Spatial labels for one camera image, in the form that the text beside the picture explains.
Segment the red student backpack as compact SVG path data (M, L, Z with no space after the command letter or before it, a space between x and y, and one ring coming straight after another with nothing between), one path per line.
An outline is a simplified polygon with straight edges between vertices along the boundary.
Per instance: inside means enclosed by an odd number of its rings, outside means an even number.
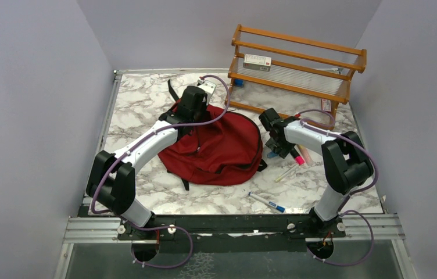
M262 158L259 127L250 118L208 105L211 120L194 126L158 157L168 173L178 176L186 189L190 183L232 186L249 181L267 168Z

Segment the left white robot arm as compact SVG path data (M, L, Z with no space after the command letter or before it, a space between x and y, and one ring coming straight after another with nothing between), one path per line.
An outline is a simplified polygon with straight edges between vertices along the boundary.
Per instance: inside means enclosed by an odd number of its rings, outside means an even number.
M86 193L110 212L133 223L140 238L155 230L152 212L136 198L136 174L162 150L188 134L193 126L205 124L205 111L216 85L205 81L189 85L181 99L142 136L114 153L100 151L93 162Z

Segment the white blue marker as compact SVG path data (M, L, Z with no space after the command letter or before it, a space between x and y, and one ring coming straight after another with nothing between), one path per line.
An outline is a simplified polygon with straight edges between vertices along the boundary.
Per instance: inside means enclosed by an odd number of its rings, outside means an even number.
M285 212L285 208L284 207L282 207L282 206L280 206L280 205L278 205L278 204L276 204L276 203L274 203L272 201L268 201L268 200L260 197L259 195L251 192L251 191L248 192L248 196L253 198L253 199L255 199L255 200L257 200L257 201L259 201L259 202L261 202L261 203L263 203L263 204L265 204L266 206L268 206L268 207L270 207L272 209L275 209L276 211L278 211L280 213L284 213Z

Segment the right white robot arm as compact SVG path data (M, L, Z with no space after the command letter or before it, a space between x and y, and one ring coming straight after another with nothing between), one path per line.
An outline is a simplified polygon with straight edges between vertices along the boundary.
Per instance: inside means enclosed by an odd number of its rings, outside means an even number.
M321 155L328 185L310 209L305 227L314 236L324 235L355 188L369 178L376 179L372 158L354 131L335 133L298 117L283 119L273 108L262 112L259 120L270 136L267 147L281 158L292 153L296 145Z

